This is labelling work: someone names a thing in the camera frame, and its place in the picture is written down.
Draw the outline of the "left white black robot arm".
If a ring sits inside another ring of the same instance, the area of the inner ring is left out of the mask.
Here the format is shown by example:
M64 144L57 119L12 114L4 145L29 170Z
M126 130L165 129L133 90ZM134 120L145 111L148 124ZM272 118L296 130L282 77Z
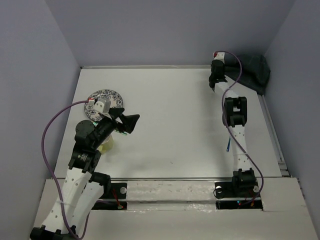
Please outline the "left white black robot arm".
M64 183L56 184L58 197L40 227L30 233L32 240L81 240L91 209L111 191L111 177L95 169L101 157L99 146L113 131L132 133L140 115L124 115L124 108L111 108L94 124L82 120L75 127L75 144Z

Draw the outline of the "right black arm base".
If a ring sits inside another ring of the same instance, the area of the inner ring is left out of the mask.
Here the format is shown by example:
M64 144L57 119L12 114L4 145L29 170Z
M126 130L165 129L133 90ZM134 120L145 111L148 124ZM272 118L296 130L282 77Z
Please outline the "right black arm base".
M213 195L216 198L218 210L263 210L263 203L258 184L235 192L230 181L218 181L214 183Z

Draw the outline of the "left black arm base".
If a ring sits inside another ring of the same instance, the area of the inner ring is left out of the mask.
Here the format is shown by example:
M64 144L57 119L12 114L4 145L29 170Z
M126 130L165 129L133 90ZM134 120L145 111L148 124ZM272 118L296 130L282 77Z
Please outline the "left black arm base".
M109 190L106 188L92 210L124 211L127 209L127 183L112 182Z

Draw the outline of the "dark grey checked cloth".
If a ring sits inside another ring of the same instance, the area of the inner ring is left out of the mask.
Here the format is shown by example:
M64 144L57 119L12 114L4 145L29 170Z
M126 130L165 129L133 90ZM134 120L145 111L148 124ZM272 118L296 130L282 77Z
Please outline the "dark grey checked cloth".
M240 54L237 58L242 66L242 74L238 83L263 96L271 74L266 58L261 54ZM225 75L235 81L240 73L238 60L233 55L226 53L224 64Z

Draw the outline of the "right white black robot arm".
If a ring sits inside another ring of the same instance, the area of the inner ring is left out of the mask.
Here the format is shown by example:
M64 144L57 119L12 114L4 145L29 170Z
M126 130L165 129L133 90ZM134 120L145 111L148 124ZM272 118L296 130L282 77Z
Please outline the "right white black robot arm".
M233 172L231 181L215 184L217 199L247 198L253 193L257 179L247 154L245 126L248 120L247 98L239 96L230 89L225 76L225 61L215 57L211 62L209 86L215 93L221 94L222 123L229 133L229 144L233 154Z

